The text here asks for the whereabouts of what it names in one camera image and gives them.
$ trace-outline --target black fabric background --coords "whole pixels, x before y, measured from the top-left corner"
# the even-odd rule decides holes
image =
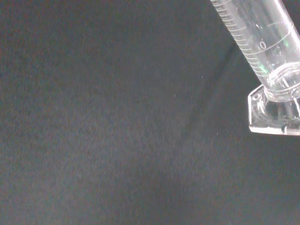
[[[259,82],[210,1],[24,2],[0,4],[1,225],[300,224],[300,139],[249,131]]]

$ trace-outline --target hexagonal base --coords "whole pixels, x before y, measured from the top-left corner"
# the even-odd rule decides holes
[[[263,85],[248,96],[249,128],[273,135],[300,135],[300,98],[289,102],[267,99]]]

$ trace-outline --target transparent plastic base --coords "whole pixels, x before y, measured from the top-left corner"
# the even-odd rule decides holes
[[[270,101],[261,85],[248,96],[249,127],[252,132],[272,135],[300,135],[300,98]]]

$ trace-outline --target printed number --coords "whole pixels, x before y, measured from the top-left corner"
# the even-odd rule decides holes
[[[259,46],[258,46],[258,50],[261,51],[262,49],[266,49],[267,48],[267,45],[264,41],[261,41],[259,43]]]

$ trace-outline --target cylinder base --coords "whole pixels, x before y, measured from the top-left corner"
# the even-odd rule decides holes
[[[249,128],[252,132],[273,135],[300,135],[300,98],[274,102],[261,85],[248,96]]]

